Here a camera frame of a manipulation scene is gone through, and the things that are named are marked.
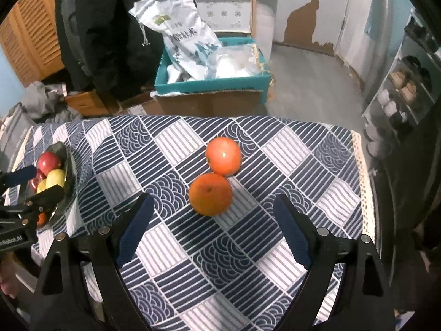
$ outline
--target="drawstring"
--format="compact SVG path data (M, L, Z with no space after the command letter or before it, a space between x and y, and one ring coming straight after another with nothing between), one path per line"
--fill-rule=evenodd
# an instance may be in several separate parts
M150 45L150 42L149 42L149 40L147 39L147 36L146 36L146 31L144 30L144 25L140 22L140 21L138 21L138 24L139 24L139 28L141 29L141 32L142 32L142 36L144 37L144 41L142 42L142 45L145 47L145 46L149 46Z

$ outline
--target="fruit bowl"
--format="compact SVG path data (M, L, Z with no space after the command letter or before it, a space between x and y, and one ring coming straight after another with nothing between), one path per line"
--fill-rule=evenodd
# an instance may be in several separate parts
M56 154L61 160L61 168L64 171L64 199L57 204L57 206L50 210L45 210L44 213L46 215L46 222L42 225L38 225L37 229L47 229L48 226L53 226L66 212L66 210L72 204L72 190L75 184L74 177L74 161L72 158L71 152L66 148L63 142L57 142L55 144L51 144L46 152L52 152ZM35 192L32 190L32 187L29 183L22 184L20 186L19 193L19 202L23 201L32 195Z

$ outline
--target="floor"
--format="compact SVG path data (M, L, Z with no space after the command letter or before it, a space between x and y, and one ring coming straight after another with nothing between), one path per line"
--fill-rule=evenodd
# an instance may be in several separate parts
M334 57L273 45L270 69L276 98L266 104L268 115L363 132L359 84Z

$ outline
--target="blue and white tablecloth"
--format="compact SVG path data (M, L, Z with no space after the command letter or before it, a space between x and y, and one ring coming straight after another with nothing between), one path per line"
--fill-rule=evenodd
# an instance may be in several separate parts
M243 164L229 178L231 207L209 218L193 211L188 188L209 172L204 153L217 136L239 143ZM354 153L359 135L340 127L255 116L43 124L30 131L16 165L34 164L57 141L73 153L76 195L66 215L39 234L34 251L45 257L57 233L77 236L111 224L142 191L149 192L154 217L120 271L146 320L160 330L274 328L305 275L273 217L277 194L286 194L334 235L356 238L362 228L369 233L362 217L365 181L359 177L365 164ZM17 197L12 188L7 202ZM342 266L336 266L316 322L327 319L341 275ZM88 285L99 299L93 279Z

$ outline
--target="green logo on bag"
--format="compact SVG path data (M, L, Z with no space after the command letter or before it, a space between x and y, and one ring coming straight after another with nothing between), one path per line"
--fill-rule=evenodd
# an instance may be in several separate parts
M169 15L164 15L164 16L159 16L159 15L157 15L157 16L155 16L155 24L156 25L160 25L160 24L162 24L164 21L171 21L171 18L170 18L170 16Z

